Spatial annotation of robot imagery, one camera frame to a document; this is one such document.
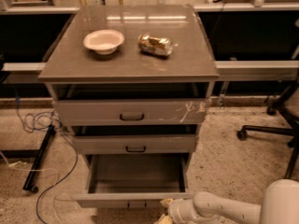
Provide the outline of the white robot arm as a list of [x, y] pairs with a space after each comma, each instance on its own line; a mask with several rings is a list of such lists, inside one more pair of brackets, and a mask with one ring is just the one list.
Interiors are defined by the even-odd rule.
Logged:
[[290, 179], [273, 182], [262, 203], [243, 203], [209, 192], [190, 199], [162, 200], [167, 213], [154, 224], [220, 224], [226, 217], [237, 224], [299, 224], [299, 183]]

